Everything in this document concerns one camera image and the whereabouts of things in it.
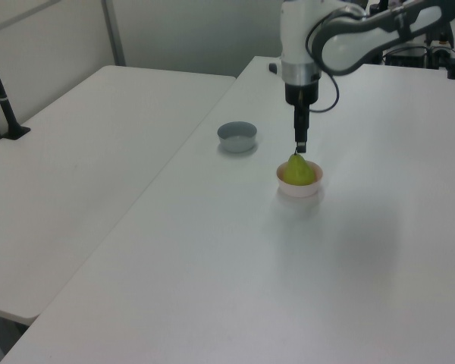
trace bowl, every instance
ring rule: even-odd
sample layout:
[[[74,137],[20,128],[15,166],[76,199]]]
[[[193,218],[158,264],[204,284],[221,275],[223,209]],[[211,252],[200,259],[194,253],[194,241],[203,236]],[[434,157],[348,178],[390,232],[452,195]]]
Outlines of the bowl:
[[[253,124],[245,121],[233,121],[218,129],[222,148],[231,153],[242,153],[255,146],[256,132]]]
[[[315,172],[315,182],[313,184],[307,184],[306,186],[294,186],[293,184],[287,184],[283,181],[283,174],[285,168],[287,167],[288,162],[280,165],[276,170],[276,176],[278,177],[278,184],[280,186],[281,192],[285,193],[288,196],[292,197],[309,197],[319,190],[320,182],[324,175],[323,170],[314,162],[306,161],[313,171]]]

